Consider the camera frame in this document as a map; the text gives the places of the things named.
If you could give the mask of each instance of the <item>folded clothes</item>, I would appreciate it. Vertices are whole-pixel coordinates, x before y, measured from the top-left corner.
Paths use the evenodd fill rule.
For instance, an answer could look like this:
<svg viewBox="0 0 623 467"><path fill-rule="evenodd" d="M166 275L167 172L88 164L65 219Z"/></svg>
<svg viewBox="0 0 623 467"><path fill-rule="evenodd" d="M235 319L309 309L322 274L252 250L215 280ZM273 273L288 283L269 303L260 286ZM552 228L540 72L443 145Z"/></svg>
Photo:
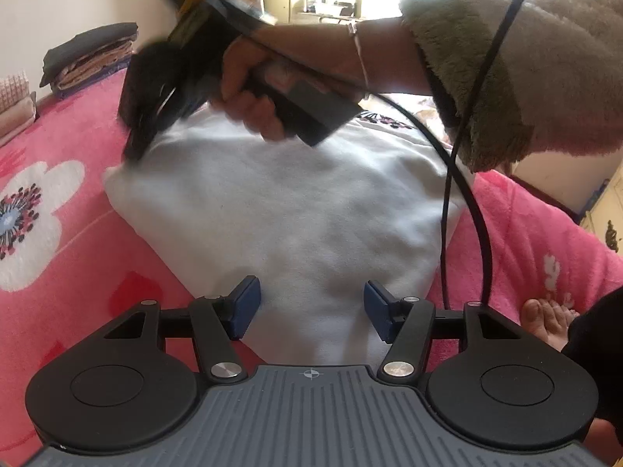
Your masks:
<svg viewBox="0 0 623 467"><path fill-rule="evenodd" d="M8 110L0 114L0 137L4 137L35 117L35 104L26 96Z"/></svg>
<svg viewBox="0 0 623 467"><path fill-rule="evenodd" d="M54 96L56 98L64 100L65 98L68 98L69 96L74 95L75 93L78 93L79 91L82 91L83 89L88 88L95 83L98 83L100 80L105 79L113 73L118 72L119 70L123 70L124 68L128 68L131 57L132 55L130 54L125 58L120 59L113 65L108 65L107 67L102 68L99 72L95 73L94 75L92 75L88 79L85 79L79 84L76 84L75 86L66 88L64 90L60 90L56 84L52 83L50 84L50 87L52 88L52 93L54 93Z"/></svg>
<svg viewBox="0 0 623 467"><path fill-rule="evenodd" d="M62 72L54 79L56 87L59 90L66 90L77 86L104 68L114 65L132 54L131 40L117 42L113 46L113 48L104 48L106 50L100 49L95 54L90 54L69 67L63 68Z"/></svg>
<svg viewBox="0 0 623 467"><path fill-rule="evenodd" d="M30 84L24 71L0 79L0 114L28 96L29 90Z"/></svg>
<svg viewBox="0 0 623 467"><path fill-rule="evenodd" d="M80 33L69 42L50 49L43 58L43 77L40 88L52 82L63 68L73 64L80 58L97 51L111 43L121 40L136 40L138 25L136 23L117 23L101 26L88 32Z"/></svg>

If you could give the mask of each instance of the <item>toes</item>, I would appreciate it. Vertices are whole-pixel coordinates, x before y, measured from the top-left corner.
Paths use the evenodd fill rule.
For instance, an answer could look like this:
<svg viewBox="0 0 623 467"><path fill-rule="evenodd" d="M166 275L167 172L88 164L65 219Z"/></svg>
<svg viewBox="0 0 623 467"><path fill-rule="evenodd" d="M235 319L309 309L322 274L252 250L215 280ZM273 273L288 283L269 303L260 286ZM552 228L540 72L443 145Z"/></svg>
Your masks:
<svg viewBox="0 0 623 467"><path fill-rule="evenodd" d="M541 309L543 310L543 323L547 332L556 334L560 332L561 326L556 318L554 308L545 299L540 299Z"/></svg>
<svg viewBox="0 0 623 467"><path fill-rule="evenodd" d="M567 309L566 306L563 305L562 307L563 309L563 313L565 314L565 321L567 323L567 326L569 326L571 324L571 321L575 320L575 318L577 318L576 314L577 312L574 311L573 309Z"/></svg>
<svg viewBox="0 0 623 467"><path fill-rule="evenodd" d="M558 324L562 328L566 328L567 318L565 318L565 312L563 311L561 305L555 300L550 300L549 305L551 305L551 308L554 309L554 316L556 317L556 321L558 321Z"/></svg>
<svg viewBox="0 0 623 467"><path fill-rule="evenodd" d="M547 331L545 330L543 307L538 300L528 300L521 308L519 315L521 326L532 335L535 335L543 342L547 342Z"/></svg>

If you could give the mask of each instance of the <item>pillow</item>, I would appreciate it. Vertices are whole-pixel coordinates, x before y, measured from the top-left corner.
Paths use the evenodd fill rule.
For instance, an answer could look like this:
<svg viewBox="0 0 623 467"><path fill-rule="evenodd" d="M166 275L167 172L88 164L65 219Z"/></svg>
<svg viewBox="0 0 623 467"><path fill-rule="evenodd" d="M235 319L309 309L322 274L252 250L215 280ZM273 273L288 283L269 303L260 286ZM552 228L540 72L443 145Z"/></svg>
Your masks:
<svg viewBox="0 0 623 467"><path fill-rule="evenodd" d="M29 94L29 88L24 71L0 79L0 114L13 107L21 99L26 98Z"/></svg>
<svg viewBox="0 0 623 467"><path fill-rule="evenodd" d="M0 139L9 133L13 133L17 128L23 127L28 121L34 121L35 113L35 104L30 96L26 96L13 107L0 113Z"/></svg>

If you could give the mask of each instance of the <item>pink blanket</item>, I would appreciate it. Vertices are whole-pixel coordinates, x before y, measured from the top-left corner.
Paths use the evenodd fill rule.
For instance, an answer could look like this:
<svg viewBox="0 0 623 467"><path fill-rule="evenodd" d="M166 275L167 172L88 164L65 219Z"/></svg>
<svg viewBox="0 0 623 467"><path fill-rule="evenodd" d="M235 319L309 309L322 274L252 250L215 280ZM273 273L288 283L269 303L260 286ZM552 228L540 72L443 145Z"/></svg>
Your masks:
<svg viewBox="0 0 623 467"><path fill-rule="evenodd" d="M493 248L491 306L507 318L519 323L521 305L530 298L554 299L582 313L623 286L623 259L560 209L497 172L479 174L473 191ZM450 242L448 269L452 308L479 300L482 263L468 212L461 215ZM442 307L438 273L428 299ZM456 343L436 342L429 368L454 353Z"/></svg>
<svg viewBox="0 0 623 467"><path fill-rule="evenodd" d="M24 409L39 367L146 298L180 307L189 293L112 210L102 173L120 161L116 121L123 72L43 110L0 149L0 459L19 466L40 446ZM527 298L550 294L584 310L623 284L619 257L496 173L475 194L495 257L493 306L513 320ZM475 232L464 213L449 246L452 305L480 294ZM441 303L438 280L429 298ZM169 344L191 363L185 343ZM238 344L248 367L257 358ZM432 364L452 352L436 344Z"/></svg>

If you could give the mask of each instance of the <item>wall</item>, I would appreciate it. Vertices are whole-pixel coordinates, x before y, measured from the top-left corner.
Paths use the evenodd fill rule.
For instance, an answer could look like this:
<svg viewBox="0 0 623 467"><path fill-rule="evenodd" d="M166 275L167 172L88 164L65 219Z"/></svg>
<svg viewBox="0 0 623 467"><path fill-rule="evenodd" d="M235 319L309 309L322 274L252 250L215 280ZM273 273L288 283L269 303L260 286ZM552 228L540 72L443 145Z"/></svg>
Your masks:
<svg viewBox="0 0 623 467"><path fill-rule="evenodd" d="M623 150L581 157L544 152L521 161L514 174L579 213L603 181L612 177L622 159Z"/></svg>
<svg viewBox="0 0 623 467"><path fill-rule="evenodd" d="M39 97L43 57L77 33L119 21L136 21L142 42L166 33L174 13L163 0L0 0L0 77L26 70Z"/></svg>

